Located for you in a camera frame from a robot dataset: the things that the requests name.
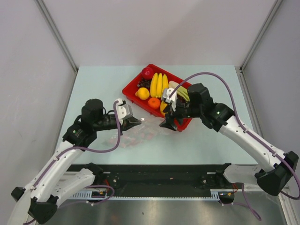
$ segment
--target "yellow banana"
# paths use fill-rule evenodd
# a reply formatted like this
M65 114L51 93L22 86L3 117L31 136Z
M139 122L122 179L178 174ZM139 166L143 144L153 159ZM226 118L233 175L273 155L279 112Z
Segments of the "yellow banana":
M158 74L155 73L154 76L152 77L151 80L151 85L150 85L150 95L151 97L155 98L156 97L156 87L158 83Z
M163 75L159 73L156 86L156 97L161 98L163 88Z
M164 89L168 88L168 84L169 84L169 82L168 82L167 75L164 74L164 76L163 76L163 89L162 89L162 92L164 92Z

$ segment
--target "wall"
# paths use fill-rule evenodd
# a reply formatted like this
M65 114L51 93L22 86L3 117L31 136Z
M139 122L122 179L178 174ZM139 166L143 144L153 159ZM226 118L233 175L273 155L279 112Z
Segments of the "wall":
M300 1L284 1L245 70L262 132L269 142L300 155ZM300 164L297 174L300 176ZM294 195L299 191L290 182Z
M0 224L49 159L75 78L32 0L1 2Z
M275 0L45 0L75 62L240 66Z

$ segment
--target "crumpled plastic wrap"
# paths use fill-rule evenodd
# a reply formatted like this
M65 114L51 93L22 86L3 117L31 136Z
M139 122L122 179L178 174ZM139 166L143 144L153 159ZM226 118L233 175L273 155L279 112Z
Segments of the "crumpled plastic wrap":
M167 128L162 128L159 124L164 121L164 118L148 116L146 118L139 118L141 125L135 126L125 132L121 136L119 147L126 148L144 143L153 139L157 135L171 135L172 132ZM104 145L111 146L115 144L118 138L116 132L111 138L103 142Z

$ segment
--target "lemon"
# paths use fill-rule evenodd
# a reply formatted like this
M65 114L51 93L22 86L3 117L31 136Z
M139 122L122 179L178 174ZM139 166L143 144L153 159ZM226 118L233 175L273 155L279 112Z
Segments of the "lemon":
M135 93L135 96L138 96L141 100L146 100L149 98L150 93L147 88L139 88L139 90Z

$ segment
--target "table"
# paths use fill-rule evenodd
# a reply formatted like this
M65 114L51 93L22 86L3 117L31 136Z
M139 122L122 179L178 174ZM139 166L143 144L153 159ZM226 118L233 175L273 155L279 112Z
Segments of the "table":
M113 109L117 98L125 98L122 89L145 66L80 67L63 121L60 137L81 114L81 108L91 98L103 101L106 110ZM213 72L222 76L230 86L241 119L250 127L250 117L234 66L160 66L182 79L198 72ZM215 102L232 104L225 86L215 77L203 75L190 80L203 83ZM113 152L85 152L74 164L139 164L139 165L198 165L198 164L256 164L230 139L206 128L200 119L193 119L183 132L173 132L158 125L161 118L131 104L134 116L143 119L142 125L124 132L121 147ZM98 132L90 148L105 150L114 146L117 130Z

